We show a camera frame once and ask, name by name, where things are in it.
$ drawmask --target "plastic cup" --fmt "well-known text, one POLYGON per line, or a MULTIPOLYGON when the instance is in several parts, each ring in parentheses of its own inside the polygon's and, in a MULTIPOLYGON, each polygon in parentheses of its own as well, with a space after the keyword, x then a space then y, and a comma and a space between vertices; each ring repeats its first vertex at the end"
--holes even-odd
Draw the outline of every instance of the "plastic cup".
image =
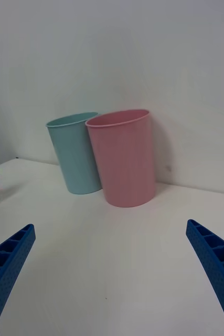
POLYGON ((89 194, 101 189, 97 165, 85 122, 96 112, 73 114, 46 124, 58 161, 72 194, 89 194))
POLYGON ((108 203, 131 207, 150 201, 155 174, 149 111, 107 113, 86 125, 108 203))

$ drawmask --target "white tabletop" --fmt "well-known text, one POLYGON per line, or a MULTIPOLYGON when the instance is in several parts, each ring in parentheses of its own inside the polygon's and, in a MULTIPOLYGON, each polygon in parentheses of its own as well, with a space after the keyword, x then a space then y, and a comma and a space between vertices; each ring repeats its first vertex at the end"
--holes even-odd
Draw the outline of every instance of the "white tabletop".
POLYGON ((0 165, 0 243, 37 239, 0 317, 4 336, 223 336, 224 312, 186 235, 224 239, 224 194, 158 184, 135 208, 70 194, 55 165, 0 165))

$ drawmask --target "red object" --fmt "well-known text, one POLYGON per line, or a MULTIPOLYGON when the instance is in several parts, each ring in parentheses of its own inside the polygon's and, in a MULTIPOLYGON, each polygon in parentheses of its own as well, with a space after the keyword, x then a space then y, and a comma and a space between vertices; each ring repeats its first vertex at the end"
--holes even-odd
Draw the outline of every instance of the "red object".
POLYGON ((106 113, 86 125, 108 203, 131 207, 150 201, 155 173, 149 111, 106 113))

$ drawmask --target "cup rim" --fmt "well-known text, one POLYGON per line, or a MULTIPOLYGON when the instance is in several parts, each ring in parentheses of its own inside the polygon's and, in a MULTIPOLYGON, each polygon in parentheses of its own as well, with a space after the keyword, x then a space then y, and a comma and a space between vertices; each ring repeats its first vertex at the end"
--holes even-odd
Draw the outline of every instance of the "cup rim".
POLYGON ((92 119, 92 118, 95 118, 96 116, 98 115, 97 112, 83 112, 83 113, 75 113, 75 114, 70 114, 70 115, 66 115, 64 117, 61 117, 61 118, 56 118, 56 119, 53 119, 49 122, 46 123, 46 127, 47 128, 58 128, 58 127, 64 127, 64 126, 69 126, 69 125, 75 125, 75 124, 78 124, 80 122, 86 122, 88 121, 89 119, 92 119), (63 120, 63 119, 66 119, 66 118, 71 118, 71 117, 75 117, 76 115, 78 116, 81 116, 81 115, 85 115, 86 117, 83 117, 81 120, 78 120, 78 121, 74 121, 74 122, 67 122, 67 123, 62 123, 62 124, 53 124, 55 122, 59 122, 60 120, 63 120))
POLYGON ((105 113, 105 114, 100 114, 94 118, 90 118, 89 120, 86 121, 86 126, 89 127, 89 128, 104 128, 104 127, 112 127, 112 126, 118 126, 118 125, 124 125, 124 124, 129 124, 129 123, 132 123, 132 122, 136 122, 138 120, 141 120, 141 119, 144 119, 144 118, 147 118, 149 116, 150 112, 148 110, 145 110, 145 109, 132 109, 132 110, 124 110, 124 111, 114 111, 114 112, 109 112, 109 113, 105 113), (115 122, 115 123, 110 123, 110 124, 102 124, 102 125, 93 125, 93 124, 89 124, 89 121, 91 119, 99 119, 99 118, 102 118, 104 116, 107 116, 107 115, 110 115, 110 114, 115 114, 115 113, 123 113, 123 112, 129 112, 129 111, 132 111, 132 112, 143 112, 144 114, 138 118, 134 118, 134 119, 131 119, 131 120, 126 120, 126 121, 122 121, 122 122, 115 122))

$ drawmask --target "light blue cup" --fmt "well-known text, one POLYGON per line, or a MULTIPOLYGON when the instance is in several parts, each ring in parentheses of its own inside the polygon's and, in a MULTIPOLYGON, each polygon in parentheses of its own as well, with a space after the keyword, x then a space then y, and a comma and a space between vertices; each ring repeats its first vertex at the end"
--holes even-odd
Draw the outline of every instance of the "light blue cup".
POLYGON ((89 194, 102 188, 84 124, 97 115, 96 112, 73 114, 46 124, 67 189, 72 194, 89 194))

